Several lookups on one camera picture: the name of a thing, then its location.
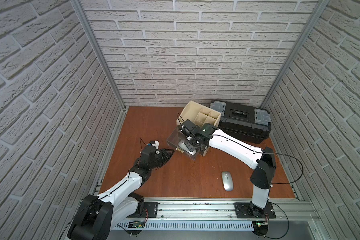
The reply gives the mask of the clear top drawer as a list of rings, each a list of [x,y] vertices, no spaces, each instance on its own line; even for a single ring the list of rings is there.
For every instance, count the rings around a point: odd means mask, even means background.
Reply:
[[[177,127],[173,130],[171,135],[167,138],[167,144],[175,149],[176,151],[182,153],[183,155],[188,156],[192,160],[196,160],[198,157],[205,157],[208,149],[205,151],[194,150],[190,151],[190,149],[186,146],[187,138],[178,130]]]

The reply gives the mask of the beige drawer organizer cabinet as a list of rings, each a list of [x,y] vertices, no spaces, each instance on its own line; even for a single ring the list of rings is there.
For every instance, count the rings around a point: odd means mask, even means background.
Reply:
[[[184,120],[190,120],[200,128],[202,128],[206,123],[218,127],[220,119],[220,112],[194,101],[189,101],[189,103],[183,108],[180,116],[177,118],[177,126],[180,126]]]

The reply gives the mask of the silver computer mouse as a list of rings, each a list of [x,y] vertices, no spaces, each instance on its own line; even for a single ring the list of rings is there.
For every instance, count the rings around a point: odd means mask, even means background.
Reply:
[[[230,192],[234,189],[234,182],[230,172],[222,172],[222,181],[223,187],[227,192]]]
[[[193,156],[197,153],[196,150],[191,151],[191,150],[186,146],[186,143],[185,143],[184,140],[181,140],[181,141],[179,142],[179,147],[180,147],[181,149],[183,149],[184,151],[186,151],[188,154],[191,154],[191,155],[193,155]]]

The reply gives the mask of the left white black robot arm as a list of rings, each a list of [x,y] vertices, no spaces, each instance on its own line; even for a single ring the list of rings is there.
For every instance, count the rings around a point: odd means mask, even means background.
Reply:
[[[70,240],[106,240],[112,228],[130,215],[140,215],[144,198],[136,193],[150,178],[152,171],[163,167],[175,153],[159,149],[152,141],[141,150],[126,176],[105,192],[86,196],[71,220]]]

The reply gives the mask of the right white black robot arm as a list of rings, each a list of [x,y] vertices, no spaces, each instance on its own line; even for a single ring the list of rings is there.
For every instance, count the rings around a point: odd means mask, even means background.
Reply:
[[[276,171],[276,159],[270,148],[261,149],[248,145],[225,133],[209,123],[197,126],[186,120],[178,126],[178,131],[185,136],[181,147],[189,153],[204,151],[206,148],[221,150],[235,157],[253,170],[250,181],[253,184],[253,195],[250,206],[264,210],[269,203],[269,194]]]

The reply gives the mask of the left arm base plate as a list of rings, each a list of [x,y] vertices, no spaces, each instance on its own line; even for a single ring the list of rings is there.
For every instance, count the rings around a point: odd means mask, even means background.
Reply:
[[[158,212],[158,202],[139,202],[136,211],[129,215],[129,218],[156,218]]]

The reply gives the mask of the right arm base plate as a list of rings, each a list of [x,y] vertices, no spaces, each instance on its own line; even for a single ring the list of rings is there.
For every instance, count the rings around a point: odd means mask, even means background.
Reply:
[[[238,219],[275,219],[276,214],[273,205],[267,202],[265,208],[249,203],[234,203],[236,216]]]

